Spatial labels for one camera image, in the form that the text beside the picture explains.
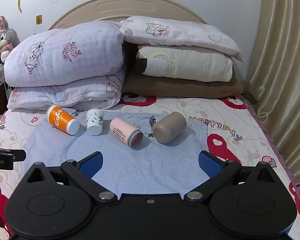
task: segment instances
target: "stuffed animal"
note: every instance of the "stuffed animal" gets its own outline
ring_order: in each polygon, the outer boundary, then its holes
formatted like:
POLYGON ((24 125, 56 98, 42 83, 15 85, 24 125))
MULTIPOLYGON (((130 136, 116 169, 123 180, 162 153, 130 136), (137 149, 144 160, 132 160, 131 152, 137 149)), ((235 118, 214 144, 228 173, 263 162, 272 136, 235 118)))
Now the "stuffed animal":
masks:
POLYGON ((9 29, 7 20, 0 16, 0 53, 1 61, 4 63, 13 49, 12 42, 14 40, 13 30, 9 29))

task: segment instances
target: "small white cup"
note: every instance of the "small white cup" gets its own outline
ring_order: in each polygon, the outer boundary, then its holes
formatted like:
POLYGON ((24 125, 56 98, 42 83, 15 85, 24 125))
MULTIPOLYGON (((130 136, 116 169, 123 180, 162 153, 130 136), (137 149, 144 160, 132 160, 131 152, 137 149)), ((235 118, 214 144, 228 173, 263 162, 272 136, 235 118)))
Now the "small white cup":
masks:
POLYGON ((87 111, 87 130, 91 135, 99 135, 102 132, 104 112, 93 108, 87 111))

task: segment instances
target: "folded quilt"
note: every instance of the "folded quilt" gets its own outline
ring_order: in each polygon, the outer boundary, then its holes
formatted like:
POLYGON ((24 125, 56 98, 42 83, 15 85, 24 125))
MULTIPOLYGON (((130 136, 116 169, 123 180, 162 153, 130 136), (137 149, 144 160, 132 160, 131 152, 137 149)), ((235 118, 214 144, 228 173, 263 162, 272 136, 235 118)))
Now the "folded quilt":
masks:
POLYGON ((123 64, 123 34, 107 21, 30 36, 16 46, 4 64, 12 87, 64 85, 116 73, 123 64))
POLYGON ((62 86, 14 88, 7 107, 47 110, 56 104, 77 110, 107 109, 120 101, 126 70, 107 76, 77 80, 62 86))
POLYGON ((211 25, 145 16, 132 16, 120 23, 122 24, 120 30, 127 42, 166 46, 197 46, 214 49, 244 61, 234 40, 211 25))

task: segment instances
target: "beige headboard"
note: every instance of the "beige headboard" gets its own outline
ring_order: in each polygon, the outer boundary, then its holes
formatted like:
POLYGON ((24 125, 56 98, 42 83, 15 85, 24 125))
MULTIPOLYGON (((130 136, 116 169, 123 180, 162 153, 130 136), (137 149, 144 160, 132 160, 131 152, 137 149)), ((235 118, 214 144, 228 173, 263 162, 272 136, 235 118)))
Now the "beige headboard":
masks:
POLYGON ((190 9, 171 0, 88 0, 64 14, 50 30, 94 20, 121 21, 134 15, 206 23, 190 9))

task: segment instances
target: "paper cup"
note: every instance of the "paper cup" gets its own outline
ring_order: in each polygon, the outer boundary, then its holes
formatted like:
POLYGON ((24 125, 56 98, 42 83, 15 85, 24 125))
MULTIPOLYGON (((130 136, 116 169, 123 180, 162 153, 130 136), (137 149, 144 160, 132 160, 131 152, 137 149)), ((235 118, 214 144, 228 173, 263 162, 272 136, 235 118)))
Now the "paper cup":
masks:
POLYGON ((143 139, 141 130, 119 117, 111 121, 110 130, 131 148, 137 147, 143 139))
POLYGON ((87 111, 87 130, 91 135, 99 135, 102 132, 104 112, 93 108, 87 111))
POLYGON ((52 105, 47 111, 47 120, 54 127, 66 132, 70 135, 74 135, 79 131, 80 123, 74 119, 60 106, 52 105))

